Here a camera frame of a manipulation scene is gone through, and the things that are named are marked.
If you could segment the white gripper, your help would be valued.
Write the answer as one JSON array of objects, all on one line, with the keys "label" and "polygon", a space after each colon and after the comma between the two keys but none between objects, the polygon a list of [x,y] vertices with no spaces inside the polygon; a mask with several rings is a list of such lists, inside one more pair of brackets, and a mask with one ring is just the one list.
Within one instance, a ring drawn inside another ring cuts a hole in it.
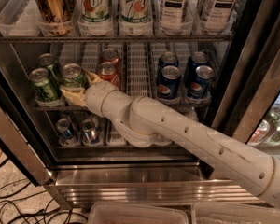
[{"label": "white gripper", "polygon": [[103,81],[93,72],[86,71],[85,76],[91,85],[87,90],[60,87],[68,104],[87,105],[90,112],[102,118],[107,118],[112,122],[126,122],[129,119],[133,98],[120,91],[112,83]]}]

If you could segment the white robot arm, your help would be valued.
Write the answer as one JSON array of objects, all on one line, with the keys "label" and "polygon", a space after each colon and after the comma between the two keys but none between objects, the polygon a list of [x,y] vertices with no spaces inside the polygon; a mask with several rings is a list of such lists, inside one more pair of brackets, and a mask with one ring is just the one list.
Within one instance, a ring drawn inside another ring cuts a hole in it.
[{"label": "white robot arm", "polygon": [[60,90],[70,103],[109,119],[136,147],[151,146],[158,134],[179,144],[253,196],[280,210],[280,159],[247,146],[149,97],[131,96],[93,73],[87,88]]}]

